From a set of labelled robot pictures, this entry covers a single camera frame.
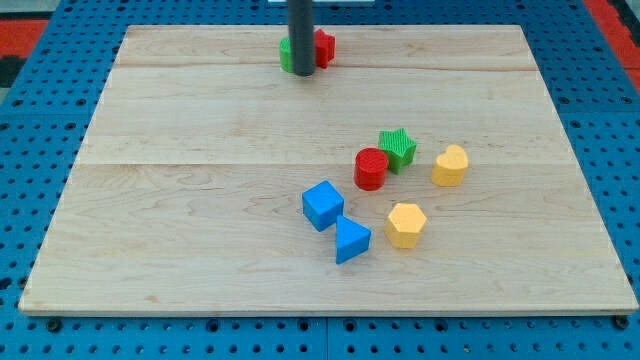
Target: blue perforated surface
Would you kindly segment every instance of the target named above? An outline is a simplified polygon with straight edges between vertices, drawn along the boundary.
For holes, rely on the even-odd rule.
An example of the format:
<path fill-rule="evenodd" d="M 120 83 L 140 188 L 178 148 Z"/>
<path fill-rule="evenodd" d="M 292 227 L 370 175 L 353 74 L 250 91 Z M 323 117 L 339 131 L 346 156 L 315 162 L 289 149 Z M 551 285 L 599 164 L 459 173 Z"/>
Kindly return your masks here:
<path fill-rule="evenodd" d="M 520 24 L 640 284 L 640 98 L 579 1 L 378 0 L 323 24 Z M 0 358 L 638 358 L 640 317 L 47 319 L 17 311 L 128 24 L 284 24 L 266 1 L 66 0 L 0 108 Z"/>

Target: red surface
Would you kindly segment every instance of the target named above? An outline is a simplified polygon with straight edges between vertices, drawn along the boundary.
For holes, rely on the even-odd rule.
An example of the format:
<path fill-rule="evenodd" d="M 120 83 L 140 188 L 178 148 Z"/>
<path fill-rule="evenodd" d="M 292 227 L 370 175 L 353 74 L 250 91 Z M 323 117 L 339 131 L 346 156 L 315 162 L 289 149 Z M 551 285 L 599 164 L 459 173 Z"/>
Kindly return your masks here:
<path fill-rule="evenodd" d="M 353 181 L 362 190 L 380 189 L 384 185 L 387 166 L 389 166 L 389 159 L 384 151 L 376 148 L 360 150 L 356 155 Z"/>
<path fill-rule="evenodd" d="M 336 55 L 336 38 L 335 36 L 325 33 L 322 29 L 315 32 L 316 43 L 316 66 L 326 69 L 329 61 L 333 60 Z"/>
<path fill-rule="evenodd" d="M 584 0 L 600 31 L 609 42 L 622 67 L 627 70 L 636 90 L 640 91 L 640 48 L 631 40 L 631 32 L 620 22 L 618 11 L 607 0 Z"/>
<path fill-rule="evenodd" d="M 0 57 L 27 58 L 49 20 L 0 20 Z"/>

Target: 3d printed block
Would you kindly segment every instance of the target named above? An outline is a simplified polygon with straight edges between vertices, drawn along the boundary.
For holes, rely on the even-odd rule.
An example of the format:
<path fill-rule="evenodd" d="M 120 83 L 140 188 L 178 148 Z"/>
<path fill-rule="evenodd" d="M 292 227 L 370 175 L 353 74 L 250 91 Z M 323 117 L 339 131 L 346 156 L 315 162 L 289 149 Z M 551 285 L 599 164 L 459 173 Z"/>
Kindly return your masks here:
<path fill-rule="evenodd" d="M 384 185 L 389 159 L 384 151 L 376 148 L 360 150 L 356 155 L 353 181 L 367 191 L 377 190 Z"/>
<path fill-rule="evenodd" d="M 342 195 L 327 180 L 302 193 L 302 212 L 318 231 L 333 225 L 343 209 Z"/>
<path fill-rule="evenodd" d="M 291 64 L 291 42 L 289 37 L 280 40 L 280 67 L 286 72 L 293 72 Z"/>
<path fill-rule="evenodd" d="M 322 29 L 315 32 L 316 65 L 326 69 L 329 61 L 336 55 L 336 37 L 325 33 Z"/>
<path fill-rule="evenodd" d="M 342 264 L 369 250 L 371 230 L 339 215 L 336 223 L 336 264 Z"/>
<path fill-rule="evenodd" d="M 416 204 L 396 204 L 389 217 L 385 234 L 394 247 L 413 249 L 416 247 L 427 217 Z"/>
<path fill-rule="evenodd" d="M 389 170 L 399 174 L 400 170 L 413 162 L 417 143 L 407 136 L 405 129 L 381 131 L 378 148 L 389 158 Z"/>
<path fill-rule="evenodd" d="M 458 186 L 469 167 L 467 153 L 458 145 L 449 145 L 438 155 L 431 172 L 431 181 L 438 186 Z"/>

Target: green block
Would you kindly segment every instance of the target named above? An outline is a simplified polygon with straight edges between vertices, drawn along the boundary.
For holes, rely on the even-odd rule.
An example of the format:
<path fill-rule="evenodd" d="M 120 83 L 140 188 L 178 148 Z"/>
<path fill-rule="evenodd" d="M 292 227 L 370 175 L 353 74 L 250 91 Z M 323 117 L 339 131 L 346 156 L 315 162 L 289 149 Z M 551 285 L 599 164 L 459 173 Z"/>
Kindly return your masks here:
<path fill-rule="evenodd" d="M 286 72 L 293 72 L 291 65 L 291 42 L 289 37 L 280 40 L 280 67 Z"/>
<path fill-rule="evenodd" d="M 400 170 L 413 162 L 413 154 L 418 144 L 407 136 L 405 129 L 396 131 L 380 131 L 378 149 L 387 154 L 389 158 L 388 169 L 394 174 L 400 174 Z"/>

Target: blue block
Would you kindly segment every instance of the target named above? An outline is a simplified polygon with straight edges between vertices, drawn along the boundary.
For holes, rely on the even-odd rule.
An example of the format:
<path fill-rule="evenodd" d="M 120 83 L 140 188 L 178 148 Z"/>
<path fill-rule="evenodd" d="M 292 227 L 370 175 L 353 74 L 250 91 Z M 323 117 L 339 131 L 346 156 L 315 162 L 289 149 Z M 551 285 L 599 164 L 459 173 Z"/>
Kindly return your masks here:
<path fill-rule="evenodd" d="M 336 264 L 342 264 L 369 250 L 370 239 L 371 230 L 342 215 L 338 216 L 336 224 Z"/>
<path fill-rule="evenodd" d="M 327 180 L 302 193 L 302 212 L 318 231 L 323 231 L 342 215 L 344 199 Z"/>

